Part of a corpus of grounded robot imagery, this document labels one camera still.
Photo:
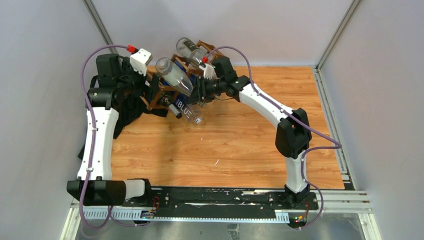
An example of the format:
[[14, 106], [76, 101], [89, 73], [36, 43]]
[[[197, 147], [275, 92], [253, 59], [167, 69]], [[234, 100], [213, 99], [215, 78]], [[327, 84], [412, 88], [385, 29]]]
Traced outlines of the clear tall wine bottle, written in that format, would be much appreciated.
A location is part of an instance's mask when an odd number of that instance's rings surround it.
[[194, 86], [191, 80], [186, 73], [169, 58], [160, 58], [155, 64], [155, 70], [174, 90], [188, 97], [192, 94]]

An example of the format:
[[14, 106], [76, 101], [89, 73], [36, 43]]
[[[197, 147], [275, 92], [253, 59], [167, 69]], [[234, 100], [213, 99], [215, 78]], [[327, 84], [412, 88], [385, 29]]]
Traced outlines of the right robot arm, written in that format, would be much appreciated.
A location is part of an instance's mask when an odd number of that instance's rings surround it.
[[260, 89], [249, 76], [238, 76], [228, 57], [209, 62], [203, 57], [198, 64], [202, 74], [195, 78], [194, 89], [186, 102], [202, 104], [225, 93], [266, 118], [275, 128], [275, 147], [285, 157], [287, 178], [284, 185], [286, 204], [298, 209], [306, 201], [310, 184], [301, 156], [309, 149], [312, 139], [307, 113], [302, 108], [293, 110]]

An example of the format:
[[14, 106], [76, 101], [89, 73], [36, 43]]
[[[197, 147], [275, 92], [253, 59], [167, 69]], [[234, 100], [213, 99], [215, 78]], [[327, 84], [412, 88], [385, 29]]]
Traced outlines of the clear bottle with black label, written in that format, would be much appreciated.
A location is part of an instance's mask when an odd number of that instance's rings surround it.
[[175, 47], [177, 52], [195, 69], [199, 69], [199, 64], [202, 63], [203, 58], [207, 56], [207, 53], [204, 50], [199, 48], [187, 37], [180, 38]]

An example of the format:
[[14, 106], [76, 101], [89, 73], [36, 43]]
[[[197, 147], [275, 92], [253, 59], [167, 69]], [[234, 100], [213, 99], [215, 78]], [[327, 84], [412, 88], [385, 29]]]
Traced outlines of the brown wooden wine rack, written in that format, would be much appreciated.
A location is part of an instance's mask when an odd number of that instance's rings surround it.
[[178, 40], [175, 47], [177, 54], [160, 58], [154, 69], [147, 71], [149, 90], [142, 100], [149, 111], [170, 109], [178, 97], [201, 106], [221, 93], [221, 73], [214, 68], [218, 60], [228, 57], [214, 45], [202, 40], [195, 43], [187, 37]]

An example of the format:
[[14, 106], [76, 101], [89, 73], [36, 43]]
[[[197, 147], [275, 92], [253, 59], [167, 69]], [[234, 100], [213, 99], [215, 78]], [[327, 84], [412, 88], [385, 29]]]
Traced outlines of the dark green wine bottle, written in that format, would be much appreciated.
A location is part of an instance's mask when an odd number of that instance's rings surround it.
[[183, 115], [180, 110], [174, 105], [174, 99], [170, 93], [163, 92], [156, 103], [159, 106], [166, 107], [168, 110], [170, 110], [177, 119], [182, 118]]

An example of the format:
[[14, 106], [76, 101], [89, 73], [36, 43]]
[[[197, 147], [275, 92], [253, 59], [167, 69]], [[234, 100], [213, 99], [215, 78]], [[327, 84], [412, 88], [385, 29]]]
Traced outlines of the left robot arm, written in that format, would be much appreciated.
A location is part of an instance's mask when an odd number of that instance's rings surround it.
[[87, 91], [87, 135], [80, 169], [67, 182], [67, 192], [84, 206], [121, 206], [132, 200], [142, 207], [153, 201], [147, 178], [113, 180], [111, 155], [114, 133], [124, 101], [145, 85], [151, 53], [139, 50], [129, 57], [97, 56], [97, 75]]

